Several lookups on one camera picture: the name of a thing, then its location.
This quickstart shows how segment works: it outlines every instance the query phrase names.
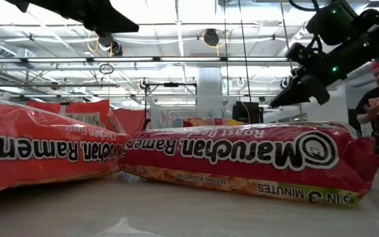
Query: ceiling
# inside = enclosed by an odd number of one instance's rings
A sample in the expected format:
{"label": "ceiling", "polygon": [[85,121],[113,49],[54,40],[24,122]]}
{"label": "ceiling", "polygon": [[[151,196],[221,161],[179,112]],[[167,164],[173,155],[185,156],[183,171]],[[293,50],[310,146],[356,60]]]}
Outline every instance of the ceiling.
{"label": "ceiling", "polygon": [[[308,44],[310,34],[305,24],[312,13],[301,12],[283,1],[286,23],[284,30],[279,1],[242,0],[241,12],[238,1],[227,0],[226,15],[223,0],[111,0],[113,7],[130,20],[139,24],[139,32],[114,34],[124,50],[124,57],[283,57],[286,40]],[[296,1],[303,7],[313,7],[310,1]],[[351,6],[359,13],[369,1],[352,0]],[[215,29],[221,42],[226,34],[228,42],[222,47],[207,47],[202,35],[207,28]],[[36,57],[109,57],[109,50],[97,47],[97,35],[86,30],[81,23],[68,20],[56,13],[30,5],[28,13],[20,12],[14,5],[0,0],[0,45],[11,51],[27,49]],[[324,46],[324,51],[332,47]],[[114,73],[105,76],[105,83],[117,84],[118,88],[86,88],[85,93],[115,93],[128,95],[142,93],[139,82],[196,82],[200,66],[197,63],[112,63]],[[25,68],[14,64],[0,65],[0,72],[20,80],[26,78],[37,84],[58,82],[61,84],[101,83],[103,77],[99,64],[83,63],[36,63]],[[221,67],[224,92],[228,84],[230,94],[247,93],[250,80],[251,93],[276,93],[279,83],[290,73],[289,64],[269,62],[245,67],[244,64],[228,63]],[[40,92],[69,94],[61,88]],[[190,94],[185,88],[159,88],[156,93]],[[123,105],[133,105],[132,99],[121,99]]]}

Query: table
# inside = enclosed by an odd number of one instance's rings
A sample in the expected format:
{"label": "table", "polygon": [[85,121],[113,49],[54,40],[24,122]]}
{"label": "table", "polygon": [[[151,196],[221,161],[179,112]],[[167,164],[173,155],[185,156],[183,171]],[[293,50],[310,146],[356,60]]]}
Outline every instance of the table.
{"label": "table", "polygon": [[[141,232],[123,234],[133,229]],[[354,208],[150,180],[17,188],[0,193],[4,236],[379,236],[379,171],[371,193]]]}

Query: maruchan ramen package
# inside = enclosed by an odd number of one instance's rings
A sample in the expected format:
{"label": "maruchan ramen package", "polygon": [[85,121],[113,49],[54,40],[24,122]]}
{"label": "maruchan ramen package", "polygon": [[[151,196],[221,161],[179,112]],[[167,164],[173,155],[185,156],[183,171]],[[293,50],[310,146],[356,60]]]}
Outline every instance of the maruchan ramen package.
{"label": "maruchan ramen package", "polygon": [[309,121],[301,121],[301,122],[285,122],[285,124],[291,124],[295,126],[312,126],[312,127],[325,127],[325,126],[335,126],[340,129],[346,130],[351,133],[352,137],[357,138],[358,132],[350,125],[344,122],[309,122]]}
{"label": "maruchan ramen package", "polygon": [[129,135],[0,101],[0,190],[119,171]]}
{"label": "maruchan ramen package", "polygon": [[145,110],[144,109],[113,109],[112,113],[118,119],[119,123],[125,129],[127,134],[141,132],[144,127]]}
{"label": "maruchan ramen package", "polygon": [[373,149],[330,125],[200,126],[134,134],[120,162],[125,172],[167,182],[352,206],[379,168]]}
{"label": "maruchan ramen package", "polygon": [[109,100],[99,102],[61,102],[48,103],[27,101],[31,107],[43,109],[68,118],[85,122],[100,128],[106,128],[112,132],[125,133],[125,130],[109,107]]}
{"label": "maruchan ramen package", "polygon": [[208,126],[208,125],[243,125],[245,123],[238,122],[231,118],[209,118],[209,117],[187,117],[182,121],[183,127],[190,126]]}

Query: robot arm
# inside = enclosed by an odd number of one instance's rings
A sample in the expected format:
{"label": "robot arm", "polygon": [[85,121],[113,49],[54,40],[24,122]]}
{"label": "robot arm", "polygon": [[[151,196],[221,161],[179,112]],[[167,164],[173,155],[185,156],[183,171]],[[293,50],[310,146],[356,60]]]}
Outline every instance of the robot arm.
{"label": "robot arm", "polygon": [[300,66],[292,70],[288,86],[270,103],[272,107],[309,102],[310,97],[322,105],[330,98],[326,86],[346,79],[348,73],[372,59],[379,61],[376,10],[369,9],[357,16],[345,0],[335,0],[312,17],[307,29],[318,33],[328,45],[339,46],[325,54],[293,44],[285,56]]}
{"label": "robot arm", "polygon": [[88,30],[96,32],[99,42],[106,48],[113,47],[114,56],[122,56],[120,44],[112,33],[138,32],[139,26],[116,11],[109,0],[6,0],[22,12],[30,3],[83,23]]}

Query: white wall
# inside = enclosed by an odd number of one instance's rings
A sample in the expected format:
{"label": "white wall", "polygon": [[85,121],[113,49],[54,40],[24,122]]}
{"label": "white wall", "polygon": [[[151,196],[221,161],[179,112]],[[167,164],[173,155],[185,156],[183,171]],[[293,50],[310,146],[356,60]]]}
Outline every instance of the white wall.
{"label": "white wall", "polygon": [[[319,105],[311,98],[310,103],[302,103],[302,112],[307,114],[308,121],[340,121],[348,122],[345,85],[330,92],[330,100]],[[265,122],[272,122],[286,117],[299,115],[299,107],[284,107],[283,111],[275,111],[264,115]]]}
{"label": "white wall", "polygon": [[355,109],[358,106],[362,96],[368,92],[365,88],[348,88],[346,87],[346,103],[349,109]]}

